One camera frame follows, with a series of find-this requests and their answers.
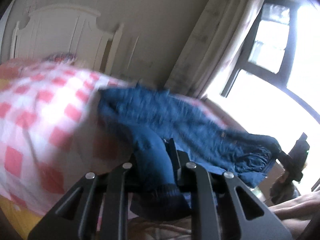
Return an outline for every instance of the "yellow sheet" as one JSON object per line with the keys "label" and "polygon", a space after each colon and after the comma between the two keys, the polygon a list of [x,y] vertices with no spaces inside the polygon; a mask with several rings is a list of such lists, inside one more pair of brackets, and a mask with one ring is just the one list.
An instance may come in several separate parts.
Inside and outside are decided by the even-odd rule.
{"label": "yellow sheet", "polygon": [[0,196],[0,208],[19,235],[27,240],[28,234],[34,226],[41,220],[26,208],[20,207],[10,200]]}

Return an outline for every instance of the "beige curtain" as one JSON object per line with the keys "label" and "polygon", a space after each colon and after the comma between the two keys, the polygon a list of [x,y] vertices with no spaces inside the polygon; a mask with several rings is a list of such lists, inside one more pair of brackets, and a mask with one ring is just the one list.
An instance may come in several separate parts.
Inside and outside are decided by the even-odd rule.
{"label": "beige curtain", "polygon": [[201,97],[236,57],[264,0],[209,0],[165,87]]}

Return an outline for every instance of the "window pane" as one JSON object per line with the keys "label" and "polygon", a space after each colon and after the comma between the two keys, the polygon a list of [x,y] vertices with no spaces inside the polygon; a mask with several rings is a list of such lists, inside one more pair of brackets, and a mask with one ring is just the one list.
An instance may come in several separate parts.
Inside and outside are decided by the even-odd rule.
{"label": "window pane", "polygon": [[244,70],[239,72],[227,98],[210,93],[208,98],[249,133],[275,137],[286,153],[304,132],[310,151],[297,187],[302,194],[311,192],[320,177],[320,125],[306,110],[278,88]]}
{"label": "window pane", "polygon": [[287,88],[320,113],[320,13],[311,6],[298,10],[296,53]]}
{"label": "window pane", "polygon": [[289,8],[264,4],[262,19],[248,61],[278,73],[289,35]]}

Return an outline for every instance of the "bed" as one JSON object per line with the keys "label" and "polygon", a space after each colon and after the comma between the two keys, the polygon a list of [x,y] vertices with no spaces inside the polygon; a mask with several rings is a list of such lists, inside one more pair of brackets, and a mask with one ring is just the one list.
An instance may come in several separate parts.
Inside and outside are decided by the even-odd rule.
{"label": "bed", "polygon": [[[108,76],[123,25],[101,31],[99,15],[70,4],[32,12],[25,28],[17,22],[11,59],[0,66],[0,207],[24,239],[83,174],[110,171],[131,154],[97,117],[99,88],[132,86]],[[57,52],[77,59],[43,60]],[[227,126],[202,101],[177,97]]]}

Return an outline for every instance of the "window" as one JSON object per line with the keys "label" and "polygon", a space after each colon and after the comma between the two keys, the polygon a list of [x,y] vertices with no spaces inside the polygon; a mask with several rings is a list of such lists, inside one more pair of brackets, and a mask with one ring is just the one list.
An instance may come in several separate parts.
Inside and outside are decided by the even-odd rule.
{"label": "window", "polygon": [[310,151],[300,193],[320,177],[320,12],[266,0],[220,95],[207,90],[249,133],[275,137],[289,152],[304,132]]}

